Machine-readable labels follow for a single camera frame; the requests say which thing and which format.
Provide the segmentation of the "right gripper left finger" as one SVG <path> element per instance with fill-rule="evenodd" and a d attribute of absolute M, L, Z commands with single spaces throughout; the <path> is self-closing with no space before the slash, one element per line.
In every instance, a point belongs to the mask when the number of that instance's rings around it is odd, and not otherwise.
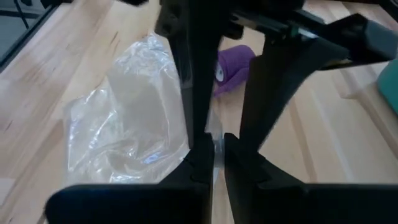
<path fill-rule="evenodd" d="M 81 184 L 53 194 L 49 224 L 210 224 L 214 144 L 206 133 L 158 184 Z"/>

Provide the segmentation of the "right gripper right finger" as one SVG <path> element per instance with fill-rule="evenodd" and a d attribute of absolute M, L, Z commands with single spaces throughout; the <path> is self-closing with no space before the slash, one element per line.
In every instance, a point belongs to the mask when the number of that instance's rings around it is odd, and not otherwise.
<path fill-rule="evenodd" d="M 398 185 L 302 182 L 224 136 L 235 224 L 398 224 Z"/>

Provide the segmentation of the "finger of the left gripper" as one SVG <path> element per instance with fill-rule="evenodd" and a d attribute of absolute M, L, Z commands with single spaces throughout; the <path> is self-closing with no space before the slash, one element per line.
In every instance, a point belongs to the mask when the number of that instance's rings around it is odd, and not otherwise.
<path fill-rule="evenodd" d="M 348 50 L 322 38 L 266 42 L 251 60 L 244 93 L 239 139 L 257 152 L 285 106 L 315 71 L 348 56 Z"/>
<path fill-rule="evenodd" d="M 205 133 L 220 40 L 220 36 L 189 37 L 187 34 L 169 39 L 180 79 L 190 146 L 194 146 Z"/>

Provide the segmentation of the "clear plastic bag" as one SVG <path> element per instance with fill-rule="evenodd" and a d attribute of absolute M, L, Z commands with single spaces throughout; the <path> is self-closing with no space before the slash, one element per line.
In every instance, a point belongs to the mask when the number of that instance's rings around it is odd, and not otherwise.
<path fill-rule="evenodd" d="M 180 84 L 162 39 L 128 47 L 64 111 L 68 184 L 152 184 L 188 154 Z"/>

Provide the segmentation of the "green plastic bin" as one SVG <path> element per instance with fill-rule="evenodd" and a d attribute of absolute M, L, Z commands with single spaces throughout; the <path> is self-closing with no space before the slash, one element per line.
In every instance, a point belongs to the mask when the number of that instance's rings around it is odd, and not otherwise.
<path fill-rule="evenodd" d="M 398 115 L 398 58 L 390 61 L 377 78 L 377 87 L 391 109 Z"/>

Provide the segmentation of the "black metal table frame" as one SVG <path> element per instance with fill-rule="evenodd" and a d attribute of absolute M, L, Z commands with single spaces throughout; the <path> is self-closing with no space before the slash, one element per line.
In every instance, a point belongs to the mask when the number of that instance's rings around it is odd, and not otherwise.
<path fill-rule="evenodd" d="M 0 73 L 63 0 L 0 0 Z"/>

